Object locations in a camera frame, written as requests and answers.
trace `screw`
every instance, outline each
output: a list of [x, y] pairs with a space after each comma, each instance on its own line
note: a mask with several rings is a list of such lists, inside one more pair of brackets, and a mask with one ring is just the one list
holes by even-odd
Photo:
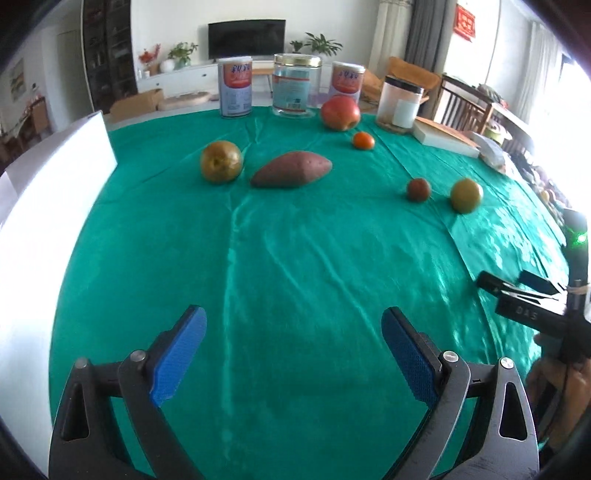
[[74, 362], [76, 368], [84, 368], [86, 365], [88, 365], [88, 359], [85, 356], [81, 356], [76, 362]]
[[447, 351], [443, 352], [443, 359], [447, 360], [451, 364], [454, 364], [455, 362], [457, 362], [460, 359], [460, 357], [458, 357], [456, 352], [452, 352], [451, 350], [447, 350]]
[[129, 358], [132, 362], [141, 362], [142, 360], [145, 360], [146, 352], [144, 352], [143, 350], [134, 350], [133, 352], [131, 352]]
[[501, 365], [503, 367], [505, 367], [507, 370], [511, 370], [515, 364], [513, 363], [513, 360], [511, 360], [510, 358], [504, 356], [503, 358], [501, 358]]

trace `gold jar lid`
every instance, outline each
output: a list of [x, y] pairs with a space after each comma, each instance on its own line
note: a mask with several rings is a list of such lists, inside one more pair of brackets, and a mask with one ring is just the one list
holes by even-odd
[[304, 55], [303, 53], [276, 53], [275, 63], [286, 67], [320, 67], [322, 59], [315, 55]]

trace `tin can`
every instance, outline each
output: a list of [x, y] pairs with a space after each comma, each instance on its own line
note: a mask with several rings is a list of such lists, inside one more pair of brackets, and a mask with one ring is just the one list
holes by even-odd
[[276, 54], [273, 75], [273, 113], [312, 116], [318, 104], [322, 59], [314, 55]]
[[363, 65], [334, 61], [333, 73], [330, 78], [329, 97], [345, 95], [359, 102], [364, 73], [365, 67]]
[[220, 114], [232, 118], [252, 112], [252, 57], [219, 59]]

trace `television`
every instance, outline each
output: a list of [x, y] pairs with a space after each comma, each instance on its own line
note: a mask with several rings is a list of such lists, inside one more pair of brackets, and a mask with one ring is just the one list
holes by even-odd
[[210, 23], [209, 58], [270, 56], [283, 53], [285, 20], [236, 20]]

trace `plastic jar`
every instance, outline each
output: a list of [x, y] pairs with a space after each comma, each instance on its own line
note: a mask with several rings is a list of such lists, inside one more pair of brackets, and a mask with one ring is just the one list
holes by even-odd
[[345, 95], [359, 102], [364, 73], [365, 67], [363, 65], [334, 61], [330, 78], [329, 97]]
[[252, 112], [252, 57], [217, 61], [220, 114], [231, 118]]
[[394, 132], [405, 133], [413, 127], [423, 88], [388, 76], [384, 81], [375, 122]]
[[273, 75], [273, 113], [312, 116], [318, 105], [322, 59], [314, 55], [278, 53]]

